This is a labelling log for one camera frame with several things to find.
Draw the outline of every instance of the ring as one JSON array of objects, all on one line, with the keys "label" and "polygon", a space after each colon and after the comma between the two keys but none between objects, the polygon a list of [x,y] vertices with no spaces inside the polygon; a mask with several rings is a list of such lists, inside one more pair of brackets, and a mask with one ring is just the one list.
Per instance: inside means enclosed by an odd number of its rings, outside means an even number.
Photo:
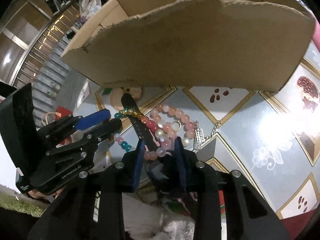
[{"label": "ring", "polygon": [[[178,128],[178,129],[174,129],[174,128],[173,128],[173,124],[174,124],[174,123],[179,124],[179,128]],[[171,123],[171,127],[172,127],[172,129],[173,129],[174,131],[176,131],[176,132],[177,132],[177,131],[179,131],[179,130],[181,129],[181,126],[182,126],[182,125],[181,125],[181,122],[180,122],[180,121],[173,121],[173,122]]]}]

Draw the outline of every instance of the beaded bracelet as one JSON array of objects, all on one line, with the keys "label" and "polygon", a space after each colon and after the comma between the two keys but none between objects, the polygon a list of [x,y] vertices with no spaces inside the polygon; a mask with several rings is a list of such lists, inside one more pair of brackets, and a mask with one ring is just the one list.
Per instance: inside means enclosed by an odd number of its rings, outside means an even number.
[{"label": "beaded bracelet", "polygon": [[[174,139],[176,138],[177,134],[176,131],[173,129],[170,123],[166,123],[161,119],[161,117],[158,115],[159,112],[163,111],[164,113],[169,113],[171,116],[176,116],[179,118],[183,123],[185,123],[187,133],[185,138],[183,138],[182,144],[184,147],[186,147],[189,144],[189,139],[192,139],[195,137],[195,123],[190,122],[190,117],[183,113],[182,110],[176,109],[175,107],[169,107],[168,105],[158,105],[156,109],[153,109],[150,113],[150,115],[153,117],[153,120],[150,120],[147,116],[143,115],[141,112],[134,111],[132,109],[123,109],[120,110],[119,113],[115,114],[115,118],[124,118],[127,115],[132,115],[138,119],[141,120],[142,123],[145,123],[146,126],[151,130],[152,133],[161,141],[161,147],[165,150],[170,150],[172,148],[172,143]],[[158,149],[160,155],[165,153],[162,153],[162,149]]]},{"label": "beaded bracelet", "polygon": [[[180,127],[178,129],[175,129],[174,127],[172,127],[170,123],[167,123],[164,120],[162,120],[161,116],[159,116],[159,112],[163,112],[165,114],[168,113],[171,116],[175,116],[185,124],[185,127],[187,129],[187,132],[185,134],[186,137],[183,138],[181,141],[183,146],[186,147],[189,144],[189,140],[194,138],[196,135],[195,123],[190,121],[189,115],[184,114],[184,112],[180,109],[176,109],[175,107],[169,107],[168,105],[156,106],[156,108],[150,112],[150,116],[153,118],[153,121],[157,123],[157,126],[160,129],[162,129],[162,130],[157,130],[155,132],[155,136],[160,140],[162,139],[161,136],[165,137],[166,135],[169,138],[174,139],[177,136],[176,132],[180,129]],[[153,123],[150,124],[147,122],[146,125],[147,127],[148,126],[152,127]]]},{"label": "beaded bracelet", "polygon": [[[146,123],[145,122],[146,120],[149,120],[149,118],[147,116],[143,115],[141,112],[137,112],[137,111],[134,111],[132,109],[126,109],[126,108],[123,109],[123,110],[120,110],[119,113],[116,113],[114,116],[115,116],[115,118],[121,119],[121,118],[126,117],[127,115],[132,115],[133,117],[136,117],[136,118],[140,119],[142,121],[142,123],[144,123],[144,124]],[[154,123],[153,130],[151,130],[151,131],[153,131],[153,133],[154,133],[155,129],[159,130],[159,127]],[[121,146],[121,143],[123,143],[123,141],[124,141],[124,139],[121,136],[119,136],[118,134],[115,135],[115,140],[118,142],[118,144],[120,146]],[[168,140],[164,140],[164,141],[161,142],[161,146],[157,149],[156,152],[154,152],[154,151],[145,152],[144,158],[146,160],[154,161],[154,160],[156,160],[158,158],[158,156],[159,157],[164,157],[166,154],[171,155],[169,152],[167,152],[167,150],[172,149],[173,144],[174,144],[173,141],[171,141],[169,139]]]},{"label": "beaded bracelet", "polygon": [[128,144],[121,136],[121,134],[116,133],[114,136],[115,141],[122,147],[122,149],[125,150],[125,152],[131,152],[134,151],[136,148],[132,147],[130,144]]}]

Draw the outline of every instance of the staircase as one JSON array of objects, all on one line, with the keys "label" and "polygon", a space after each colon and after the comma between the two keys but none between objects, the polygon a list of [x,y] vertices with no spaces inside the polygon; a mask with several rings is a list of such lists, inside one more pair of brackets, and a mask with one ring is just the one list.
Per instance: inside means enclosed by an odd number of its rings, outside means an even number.
[{"label": "staircase", "polygon": [[31,42],[11,77],[10,85],[17,88],[28,83],[32,84],[34,119],[37,128],[43,126],[41,120],[44,114],[55,112],[57,106],[61,105],[56,99],[64,90],[70,67],[62,62],[60,56],[69,43],[66,34],[70,28],[81,27],[79,17],[79,6],[75,1],[61,8]]}]

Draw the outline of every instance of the white fluffy fabric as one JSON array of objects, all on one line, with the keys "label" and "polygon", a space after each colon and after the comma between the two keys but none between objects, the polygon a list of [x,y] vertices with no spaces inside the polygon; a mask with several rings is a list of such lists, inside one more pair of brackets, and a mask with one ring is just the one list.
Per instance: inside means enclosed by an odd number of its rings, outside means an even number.
[{"label": "white fluffy fabric", "polygon": [[[122,194],[124,228],[134,240],[192,240],[195,222],[166,209],[152,207]],[[227,239],[227,224],[221,221],[221,239]]]}]

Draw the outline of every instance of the cardboard box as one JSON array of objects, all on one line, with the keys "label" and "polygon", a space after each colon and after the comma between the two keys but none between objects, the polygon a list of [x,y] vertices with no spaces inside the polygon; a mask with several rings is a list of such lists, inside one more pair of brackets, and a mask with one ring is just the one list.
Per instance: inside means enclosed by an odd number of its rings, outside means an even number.
[{"label": "cardboard box", "polygon": [[279,91],[314,18],[295,0],[110,0],[62,59],[103,87]]}]

